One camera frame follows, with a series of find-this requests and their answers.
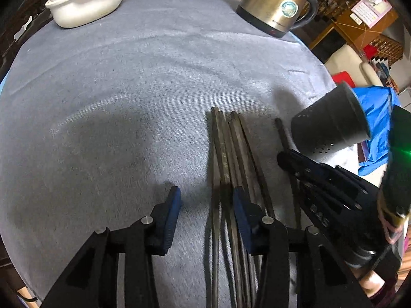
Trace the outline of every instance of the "beige chair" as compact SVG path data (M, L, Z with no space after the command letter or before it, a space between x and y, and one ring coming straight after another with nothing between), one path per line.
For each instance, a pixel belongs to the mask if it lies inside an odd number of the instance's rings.
M347 44L334 52L324 65L331 75L347 72L358 87L383 85L371 65L363 62Z

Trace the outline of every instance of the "white bowl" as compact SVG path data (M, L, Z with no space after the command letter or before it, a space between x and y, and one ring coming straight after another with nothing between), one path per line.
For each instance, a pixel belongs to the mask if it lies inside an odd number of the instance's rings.
M50 9L55 22L63 28L75 28L99 18L115 10L122 0L48 0L46 7Z

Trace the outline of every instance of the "gold kettle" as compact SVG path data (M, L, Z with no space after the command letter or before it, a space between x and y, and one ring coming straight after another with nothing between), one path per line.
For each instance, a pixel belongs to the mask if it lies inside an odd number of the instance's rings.
M306 2L310 8L297 20ZM317 0L242 0L237 7L237 14L244 20L277 38L291 29L306 25L317 12Z

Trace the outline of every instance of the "round table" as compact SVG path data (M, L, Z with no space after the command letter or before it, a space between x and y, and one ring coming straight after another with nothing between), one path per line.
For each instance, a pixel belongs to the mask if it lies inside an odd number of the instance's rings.
M94 229L128 227L175 184L183 207L173 246L154 258L159 302L205 306L213 106L245 116L276 215L294 224L273 119L289 128L335 85L292 34L268 36L237 5L123 0L79 28L52 21L22 46L0 97L0 231L40 299ZM358 169L353 148L327 163Z

